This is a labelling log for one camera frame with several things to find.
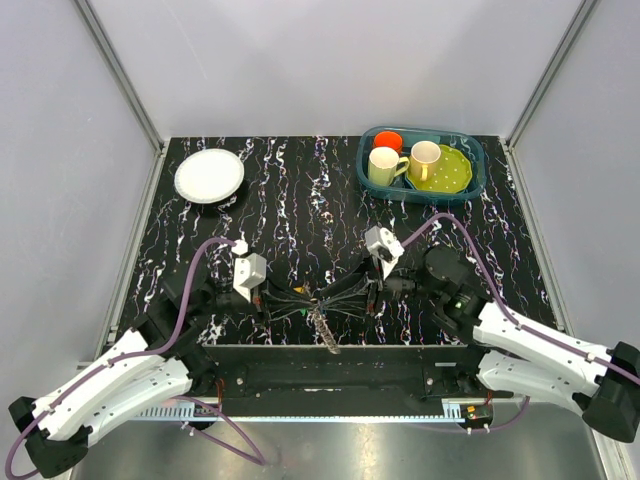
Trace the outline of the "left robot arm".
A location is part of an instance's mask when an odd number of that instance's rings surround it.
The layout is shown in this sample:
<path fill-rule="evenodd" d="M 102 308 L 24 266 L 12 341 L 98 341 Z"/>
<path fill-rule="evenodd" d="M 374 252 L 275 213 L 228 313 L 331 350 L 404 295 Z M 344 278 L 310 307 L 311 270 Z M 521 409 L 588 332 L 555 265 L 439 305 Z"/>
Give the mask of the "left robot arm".
<path fill-rule="evenodd" d="M 9 407 L 35 474 L 56 477 L 122 423 L 166 400 L 220 396 L 225 381 L 199 337 L 214 314 L 250 313 L 280 320 L 312 299 L 270 279 L 218 291 L 206 275 L 174 276 L 163 298 L 107 351 L 53 392 L 22 396 Z"/>

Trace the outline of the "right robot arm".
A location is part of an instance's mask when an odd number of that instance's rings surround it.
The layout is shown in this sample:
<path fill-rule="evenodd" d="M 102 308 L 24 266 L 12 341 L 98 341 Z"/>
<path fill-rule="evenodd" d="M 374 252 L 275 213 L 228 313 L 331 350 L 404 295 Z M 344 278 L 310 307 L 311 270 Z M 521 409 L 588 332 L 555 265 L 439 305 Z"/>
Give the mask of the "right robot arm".
<path fill-rule="evenodd" d="M 639 350 L 571 337 L 490 298 L 469 262 L 446 246 L 428 249 L 415 270 L 393 273 L 389 256 L 365 255 L 346 277 L 321 290 L 320 309 L 363 318 L 381 296 L 427 303 L 428 318 L 467 347 L 454 371 L 466 396 L 510 392 L 577 414 L 593 430 L 631 443 L 639 429 Z"/>

